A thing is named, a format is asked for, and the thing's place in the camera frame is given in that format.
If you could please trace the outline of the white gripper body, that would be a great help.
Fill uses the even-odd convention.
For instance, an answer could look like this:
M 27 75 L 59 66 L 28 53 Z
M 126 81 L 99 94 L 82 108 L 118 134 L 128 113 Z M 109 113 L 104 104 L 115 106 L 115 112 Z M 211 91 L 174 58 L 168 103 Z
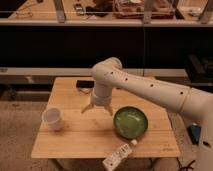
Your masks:
M 107 106 L 111 103 L 111 97 L 101 97 L 95 94 L 95 92 L 91 93 L 90 97 L 91 103 L 96 106 Z

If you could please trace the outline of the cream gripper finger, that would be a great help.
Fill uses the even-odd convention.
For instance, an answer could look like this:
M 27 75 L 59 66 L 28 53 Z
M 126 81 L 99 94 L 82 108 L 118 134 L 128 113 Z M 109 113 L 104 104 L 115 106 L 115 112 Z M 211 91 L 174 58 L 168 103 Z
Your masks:
M 113 116 L 113 109 L 112 109 L 111 105 L 107 105 L 107 106 L 106 106 L 106 110 L 109 112 L 109 114 L 110 114 L 111 116 Z
M 87 110 L 90 110 L 94 107 L 94 105 L 92 103 L 88 104 L 86 107 L 84 107 L 81 111 L 81 113 L 86 112 Z

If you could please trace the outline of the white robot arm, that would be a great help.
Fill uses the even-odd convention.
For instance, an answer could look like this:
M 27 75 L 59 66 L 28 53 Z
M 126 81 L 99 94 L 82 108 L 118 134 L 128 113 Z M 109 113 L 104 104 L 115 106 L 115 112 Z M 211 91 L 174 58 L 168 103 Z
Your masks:
M 91 69 L 95 81 L 90 102 L 82 111 L 103 106 L 112 113 L 112 89 L 118 87 L 181 114 L 201 125 L 194 171 L 213 171 L 213 93 L 189 86 L 128 74 L 118 58 L 111 57 Z

